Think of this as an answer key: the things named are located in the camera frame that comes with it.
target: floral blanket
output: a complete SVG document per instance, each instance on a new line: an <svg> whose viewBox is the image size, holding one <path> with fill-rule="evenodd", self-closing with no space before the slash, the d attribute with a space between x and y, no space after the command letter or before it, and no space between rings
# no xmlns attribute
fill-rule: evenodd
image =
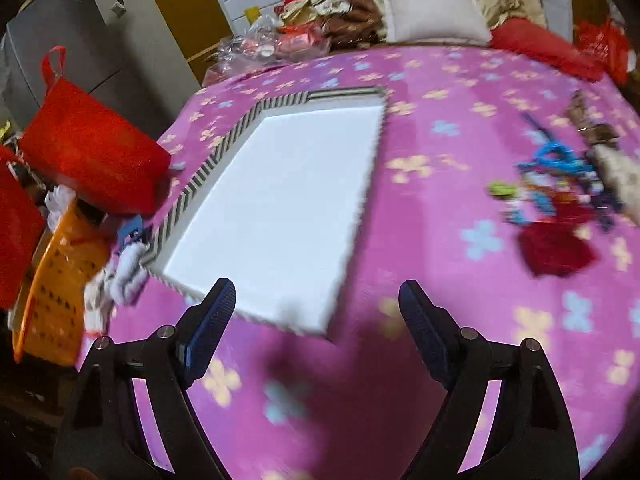
<svg viewBox="0 0 640 480"><path fill-rule="evenodd" d="M585 473L615 438L638 383L640 235L623 218L609 234L589 224L579 235L598 253L594 264L569 278L534 278L518 254L518 228L502 221L485 187L496 178L516 179L514 163L544 142L522 120L524 110L581 149L562 115L578 88L592 119L613 124L633 155L639 120L609 79L587 84L496 50L407 47L226 81L194 95L161 137L187 169L172 182L156 221L256 100L367 85L388 88L388 120L335 338L232 319L206 376L189 390L211 443L234 480L398 478L444 398L398 311L399 285L415 278L460 326L490 340L531 336L542 343ZM186 307L151 280L136 307L114 311L111 336L146 338ZM481 456L495 386L467 465ZM136 388L143 399L144 384ZM152 453L170 467L148 402L139 406Z"/></svg>

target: orange basket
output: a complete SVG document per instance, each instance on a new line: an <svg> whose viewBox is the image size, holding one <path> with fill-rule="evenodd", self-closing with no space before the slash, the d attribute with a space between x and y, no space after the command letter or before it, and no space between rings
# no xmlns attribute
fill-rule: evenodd
<svg viewBox="0 0 640 480"><path fill-rule="evenodd" d="M75 364L84 332L84 286L109 256L106 240L74 200L33 275L19 330L12 336L16 362L27 352L62 366Z"/></svg>

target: purple bedsheet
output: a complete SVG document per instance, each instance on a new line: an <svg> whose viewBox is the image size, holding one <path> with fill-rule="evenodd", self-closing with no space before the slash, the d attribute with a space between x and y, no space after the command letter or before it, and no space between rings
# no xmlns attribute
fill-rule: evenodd
<svg viewBox="0 0 640 480"><path fill-rule="evenodd" d="M579 235L597 263L570 278L536 279L518 255L518 228L502 221L485 186L515 180L514 163L543 142L523 110L581 149L562 116L578 88L591 117L612 123L634 156L639 120L608 78L588 84L496 50L411 47L223 82L194 95L159 141L187 168L156 221L256 100L368 85L388 87L388 119L335 339L231 320L207 375L189 392L211 443L234 480L398 478L444 398L398 311L399 285L415 278L460 326L491 340L542 343L586 472L615 438L638 384L640 237L621 218L607 235L593 222ZM110 335L146 338L185 308L180 295L150 280L136 307L114 312ZM144 385L136 387L143 397ZM466 466L480 458L496 399L491 388ZM154 457L169 467L148 401L140 411Z"/></svg>

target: bolt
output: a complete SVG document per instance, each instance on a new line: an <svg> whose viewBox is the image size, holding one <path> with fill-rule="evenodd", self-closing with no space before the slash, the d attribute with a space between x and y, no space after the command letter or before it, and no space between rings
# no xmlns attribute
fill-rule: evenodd
<svg viewBox="0 0 640 480"><path fill-rule="evenodd" d="M540 350L540 343L530 337L524 340L524 346L526 346L532 352L537 352L538 350Z"/></svg>
<svg viewBox="0 0 640 480"><path fill-rule="evenodd" d="M107 348L109 346L109 338L107 336L99 337L94 341L94 348L96 350L102 350L103 348Z"/></svg>
<svg viewBox="0 0 640 480"><path fill-rule="evenodd" d="M157 332L158 337L160 339L167 339L168 337L171 337L174 333L175 333L175 328L172 327L171 325L161 326Z"/></svg>
<svg viewBox="0 0 640 480"><path fill-rule="evenodd" d="M469 341L473 341L476 337L478 337L478 330L469 328L468 326L463 326L460 329L460 335L465 339L469 339Z"/></svg>

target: red plastic bag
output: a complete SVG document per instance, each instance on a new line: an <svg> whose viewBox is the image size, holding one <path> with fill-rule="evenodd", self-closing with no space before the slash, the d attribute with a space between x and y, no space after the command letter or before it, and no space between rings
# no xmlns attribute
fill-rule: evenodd
<svg viewBox="0 0 640 480"><path fill-rule="evenodd" d="M31 263L44 228L44 218L9 172L6 162L17 159L6 148L0 152L0 308L14 306L20 283Z"/></svg>
<svg viewBox="0 0 640 480"><path fill-rule="evenodd" d="M24 160L51 180L74 189L87 202L112 214L151 214L156 184L171 156L143 132L99 103L42 60L47 93L42 108L20 140Z"/></svg>
<svg viewBox="0 0 640 480"><path fill-rule="evenodd" d="M626 83L629 42L609 18L604 25L582 22L578 26L578 49L593 57L618 85Z"/></svg>
<svg viewBox="0 0 640 480"><path fill-rule="evenodd" d="M509 18L494 28L491 46L525 54L565 74L599 81L604 70L592 57L581 53L565 38L525 18Z"/></svg>

